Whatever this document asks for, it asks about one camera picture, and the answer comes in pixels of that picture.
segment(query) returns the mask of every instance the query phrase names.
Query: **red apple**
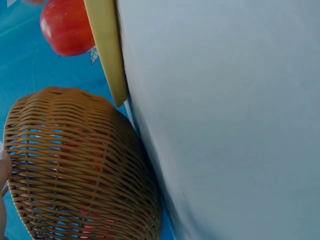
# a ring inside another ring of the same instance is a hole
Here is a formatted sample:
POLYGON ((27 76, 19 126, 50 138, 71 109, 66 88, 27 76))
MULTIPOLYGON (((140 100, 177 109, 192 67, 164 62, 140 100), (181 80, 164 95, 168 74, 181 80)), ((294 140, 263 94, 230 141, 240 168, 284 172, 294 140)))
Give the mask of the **red apple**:
POLYGON ((40 27, 61 56, 84 54, 95 45, 83 0, 49 0, 41 12, 40 27))

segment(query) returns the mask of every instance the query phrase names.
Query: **wicker basket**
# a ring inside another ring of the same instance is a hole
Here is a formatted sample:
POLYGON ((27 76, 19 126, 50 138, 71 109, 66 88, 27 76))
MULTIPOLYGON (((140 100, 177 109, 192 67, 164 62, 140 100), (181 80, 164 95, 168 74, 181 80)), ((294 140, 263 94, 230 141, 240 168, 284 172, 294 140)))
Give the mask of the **wicker basket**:
POLYGON ((157 240, 157 185, 130 122, 103 97, 48 87, 4 128, 8 187, 33 239, 157 240))

